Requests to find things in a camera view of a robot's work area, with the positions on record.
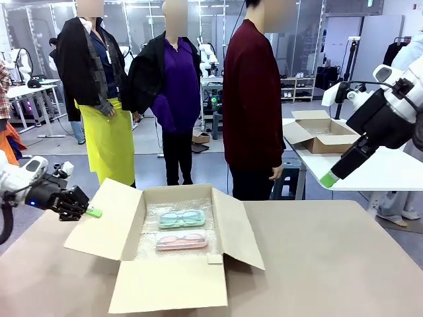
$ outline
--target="black trousers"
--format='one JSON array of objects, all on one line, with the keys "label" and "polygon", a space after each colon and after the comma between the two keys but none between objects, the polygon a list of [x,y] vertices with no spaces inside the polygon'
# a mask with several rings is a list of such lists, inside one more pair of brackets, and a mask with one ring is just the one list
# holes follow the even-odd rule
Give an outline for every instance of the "black trousers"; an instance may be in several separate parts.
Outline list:
[{"label": "black trousers", "polygon": [[179,185],[179,166],[183,185],[192,185],[192,130],[176,134],[163,132],[163,154],[166,162],[166,178],[169,186]]},{"label": "black trousers", "polygon": [[269,200],[274,182],[273,170],[245,170],[229,166],[233,179],[232,196],[241,201]]}]

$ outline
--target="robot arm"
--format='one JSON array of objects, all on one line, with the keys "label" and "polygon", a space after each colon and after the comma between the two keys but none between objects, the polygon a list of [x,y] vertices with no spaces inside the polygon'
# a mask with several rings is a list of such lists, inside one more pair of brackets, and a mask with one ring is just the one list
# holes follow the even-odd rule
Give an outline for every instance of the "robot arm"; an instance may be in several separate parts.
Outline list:
[{"label": "robot arm", "polygon": [[4,217],[0,244],[12,233],[12,209],[19,204],[51,209],[59,214],[60,221],[78,221],[84,213],[101,217],[100,211],[89,209],[89,199],[78,186],[66,188],[65,179],[73,171],[72,164],[55,164],[52,174],[47,173],[47,165],[42,157],[34,157],[22,167],[11,165],[0,151],[0,201]]},{"label": "robot arm", "polygon": [[347,125],[361,137],[345,152],[321,182],[332,187],[369,159],[379,147],[398,149],[410,139],[423,151],[423,56],[405,71],[380,65],[373,73],[381,88],[365,92],[343,82],[325,92],[324,106],[352,101],[356,111]]}]

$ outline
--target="bubble wrap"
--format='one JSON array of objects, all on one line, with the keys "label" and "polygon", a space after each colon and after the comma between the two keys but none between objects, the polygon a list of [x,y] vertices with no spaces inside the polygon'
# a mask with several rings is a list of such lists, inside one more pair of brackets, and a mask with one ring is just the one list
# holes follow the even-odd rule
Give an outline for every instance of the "bubble wrap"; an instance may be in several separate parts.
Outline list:
[{"label": "bubble wrap", "polygon": [[[204,212],[206,223],[201,227],[184,227],[184,228],[171,228],[171,229],[160,229],[159,222],[160,216],[168,212],[181,212],[189,209],[198,209]],[[156,250],[157,233],[163,231],[177,231],[177,230],[196,230],[203,229],[206,231],[208,245],[201,249],[191,250],[168,250],[158,251]],[[155,203],[147,204],[147,214],[144,219],[143,228],[138,242],[138,250],[135,260],[144,260],[147,258],[160,258],[169,256],[198,256],[198,255],[216,255],[220,254],[219,242],[217,239],[213,207],[210,198],[207,199],[195,199],[188,201],[181,201],[178,203]]]},{"label": "bubble wrap", "polygon": [[305,131],[307,131],[308,133],[310,133],[311,135],[334,135],[333,132],[330,131],[330,129],[328,127],[324,128],[324,129],[313,129],[310,127],[305,127],[304,128]]}]

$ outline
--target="purple shirt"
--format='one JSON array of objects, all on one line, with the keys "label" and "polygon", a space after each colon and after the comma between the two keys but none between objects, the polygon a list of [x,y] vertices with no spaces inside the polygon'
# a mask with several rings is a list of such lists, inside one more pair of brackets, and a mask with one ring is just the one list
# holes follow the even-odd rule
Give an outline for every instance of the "purple shirt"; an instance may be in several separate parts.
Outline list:
[{"label": "purple shirt", "polygon": [[186,133],[200,115],[200,88],[190,44],[178,39],[176,51],[165,39],[165,80],[151,107],[163,131]]}]

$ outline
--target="dark red sweater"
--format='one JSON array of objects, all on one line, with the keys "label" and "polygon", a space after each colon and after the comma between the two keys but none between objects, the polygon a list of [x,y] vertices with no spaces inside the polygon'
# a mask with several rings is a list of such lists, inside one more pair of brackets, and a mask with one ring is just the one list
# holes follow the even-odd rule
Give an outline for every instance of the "dark red sweater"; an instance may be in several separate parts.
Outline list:
[{"label": "dark red sweater", "polygon": [[225,58],[223,143],[226,161],[235,168],[282,163],[278,65],[270,42],[250,20],[233,35]]}]

